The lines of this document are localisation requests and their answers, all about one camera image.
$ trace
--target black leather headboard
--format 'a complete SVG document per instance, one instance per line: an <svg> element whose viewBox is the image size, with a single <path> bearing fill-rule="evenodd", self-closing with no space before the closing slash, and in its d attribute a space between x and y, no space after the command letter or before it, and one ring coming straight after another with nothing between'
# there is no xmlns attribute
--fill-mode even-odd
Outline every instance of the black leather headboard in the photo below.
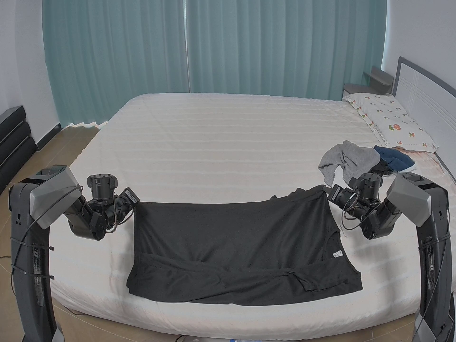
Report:
<svg viewBox="0 0 456 342"><path fill-rule="evenodd" d="M23 106L0 115L0 193L36 151Z"/></svg>

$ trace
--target blue object on floor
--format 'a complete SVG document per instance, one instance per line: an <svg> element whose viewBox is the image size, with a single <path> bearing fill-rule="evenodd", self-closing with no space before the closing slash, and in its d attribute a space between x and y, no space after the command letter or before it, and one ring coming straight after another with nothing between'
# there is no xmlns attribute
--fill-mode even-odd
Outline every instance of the blue object on floor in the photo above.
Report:
<svg viewBox="0 0 456 342"><path fill-rule="evenodd" d="M376 145L374 150L379 153L380 158L386 161L393 171L401 172L413 167L415 164L410 157L394 148L379 147Z"/></svg>

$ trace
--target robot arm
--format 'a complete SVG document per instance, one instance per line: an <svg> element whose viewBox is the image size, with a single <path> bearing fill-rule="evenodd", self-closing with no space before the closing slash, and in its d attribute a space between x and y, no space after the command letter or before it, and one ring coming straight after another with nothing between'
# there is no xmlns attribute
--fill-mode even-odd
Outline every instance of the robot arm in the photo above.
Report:
<svg viewBox="0 0 456 342"><path fill-rule="evenodd" d="M92 175L87 183L93 195L89 201L70 168L53 166L10 188L11 282L14 280L23 341L64 341L52 308L49 226L65 214L75 235L101 240L126 222L125 217L139 202L130 188L115 195L117 179L112 175Z"/></svg>
<svg viewBox="0 0 456 342"><path fill-rule="evenodd" d="M349 188L325 188L328 200L358 218L368 239L387 236L405 214L416 225L421 267L421 304L413 342L453 341L454 302L451 295L451 245L448 191L420 175L397 174L383 202L382 178L363 174Z"/></svg>

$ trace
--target black furniture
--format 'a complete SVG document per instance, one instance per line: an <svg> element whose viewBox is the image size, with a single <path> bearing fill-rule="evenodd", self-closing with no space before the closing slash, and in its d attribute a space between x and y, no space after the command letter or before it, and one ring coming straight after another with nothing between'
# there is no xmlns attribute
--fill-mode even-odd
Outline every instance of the black furniture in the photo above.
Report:
<svg viewBox="0 0 456 342"><path fill-rule="evenodd" d="M372 66L370 72L363 72L369 78L369 86L357 85L355 83L346 83L343 86L343 95L354 93L370 93L370 94L390 94L393 87L393 77L382 71L378 67Z"/></svg>
<svg viewBox="0 0 456 342"><path fill-rule="evenodd" d="M0 193L36 151L23 106L0 115Z"/></svg>

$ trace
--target white wall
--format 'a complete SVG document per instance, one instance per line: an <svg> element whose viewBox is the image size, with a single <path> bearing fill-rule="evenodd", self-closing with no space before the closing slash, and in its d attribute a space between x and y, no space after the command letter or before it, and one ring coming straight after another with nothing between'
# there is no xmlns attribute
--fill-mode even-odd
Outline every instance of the white wall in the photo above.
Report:
<svg viewBox="0 0 456 342"><path fill-rule="evenodd" d="M456 0L388 0L382 69L395 76L399 56L456 88Z"/></svg>
<svg viewBox="0 0 456 342"><path fill-rule="evenodd" d="M35 142L58 123L44 60L43 0L0 0L0 113L23 105Z"/></svg>

